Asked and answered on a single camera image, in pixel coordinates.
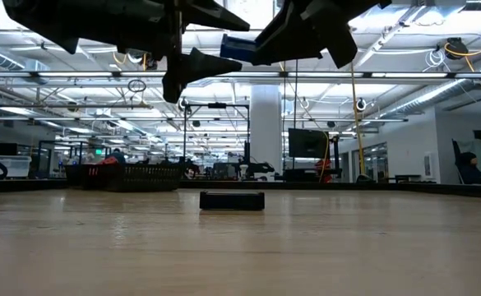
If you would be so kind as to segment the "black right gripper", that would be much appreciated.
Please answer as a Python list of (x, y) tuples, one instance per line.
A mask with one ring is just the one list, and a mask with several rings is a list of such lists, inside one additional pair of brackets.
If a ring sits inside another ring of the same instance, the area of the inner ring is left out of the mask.
[[(391, 0), (284, 0), (273, 20), (256, 37), (261, 46), (279, 29), (283, 29), (290, 15), (300, 14), (312, 25), (313, 32), (324, 49), (327, 49), (337, 68), (354, 60), (358, 51), (349, 28), (349, 21), (372, 7), (385, 8)], [(293, 43), (265, 44), (252, 55), (253, 66), (271, 65), (289, 60), (322, 58), (321, 50)]]

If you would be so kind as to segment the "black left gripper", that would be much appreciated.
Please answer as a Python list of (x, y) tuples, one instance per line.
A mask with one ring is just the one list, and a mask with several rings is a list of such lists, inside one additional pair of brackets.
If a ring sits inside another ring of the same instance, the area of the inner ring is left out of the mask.
[[(193, 48), (181, 52), (181, 12), (173, 1), (85, 0), (80, 10), (86, 14), (80, 26), (82, 39), (91, 39), (117, 47), (120, 53), (130, 49), (150, 53), (154, 60), (167, 58), (164, 99), (178, 101), (183, 86), (212, 76), (242, 70), (242, 63)], [(223, 30), (249, 31), (250, 25), (214, 0), (185, 0), (181, 3), (183, 20)], [(180, 69), (180, 82), (173, 70)]]

